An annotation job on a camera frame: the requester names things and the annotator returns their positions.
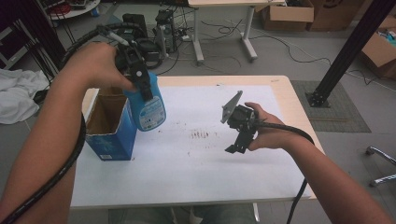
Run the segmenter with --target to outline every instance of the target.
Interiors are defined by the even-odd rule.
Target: hand
[[[259,119],[263,119],[265,122],[284,124],[277,116],[266,112],[260,105],[256,103],[248,102],[245,103],[245,105],[257,111],[259,114]],[[271,128],[259,128],[258,133],[259,134],[257,135],[256,139],[254,139],[248,147],[250,151],[262,147],[286,148],[288,146],[288,142],[294,139],[294,137],[300,137],[300,135],[297,133]]]
[[[132,91],[134,85],[116,68],[116,48],[103,42],[92,42],[79,49],[58,77],[71,79],[88,88],[119,87]]]

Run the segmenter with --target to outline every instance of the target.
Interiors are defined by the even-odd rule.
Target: chair
[[[366,148],[366,154],[367,155],[371,156],[371,155],[373,155],[375,153],[378,154],[379,156],[381,156],[382,158],[384,158],[386,161],[389,161],[393,165],[396,166],[396,160],[393,159],[388,154],[382,152],[381,150],[379,150],[376,147],[367,147]],[[389,181],[395,181],[395,180],[396,180],[396,175],[388,175],[388,176],[385,176],[385,177],[370,181],[370,186],[371,187],[376,187],[379,184],[386,183],[386,182],[389,182]]]

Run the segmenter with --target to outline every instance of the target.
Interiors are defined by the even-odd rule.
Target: brown box
[[[307,25],[307,30],[345,30],[364,2],[365,0],[311,0],[315,7],[315,18]]]
[[[262,10],[264,30],[304,31],[313,20],[314,6],[308,0],[303,1],[303,7],[269,6]]]
[[[99,90],[87,119],[85,140],[102,161],[129,161],[136,125],[121,89]]]
[[[396,18],[388,16],[378,28],[396,31]],[[396,47],[379,34],[373,34],[361,50],[361,60],[379,77],[396,79]]]

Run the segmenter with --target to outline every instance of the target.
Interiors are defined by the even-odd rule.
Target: wrist
[[[282,148],[290,154],[296,148],[300,146],[305,146],[306,144],[312,145],[312,143],[308,139],[294,133],[286,138]]]
[[[61,71],[52,82],[49,93],[65,100],[68,98],[73,101],[82,100],[89,88],[89,84],[87,81],[82,80],[82,78],[77,77],[70,76],[69,73]]]
[[[70,91],[85,92],[90,88],[91,83],[83,71],[61,70],[54,79],[57,88],[67,88]]]

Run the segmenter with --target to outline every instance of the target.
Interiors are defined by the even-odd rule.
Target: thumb
[[[118,87],[120,87],[126,91],[137,91],[136,86],[130,80],[128,80],[128,78],[123,76],[121,73],[119,73],[119,78],[120,78],[120,80],[117,83]]]
[[[248,145],[248,149],[249,149],[250,151],[254,151],[254,150],[259,149],[259,148],[260,148],[260,142],[259,142],[258,139],[254,139],[254,140],[250,143],[250,145]]]

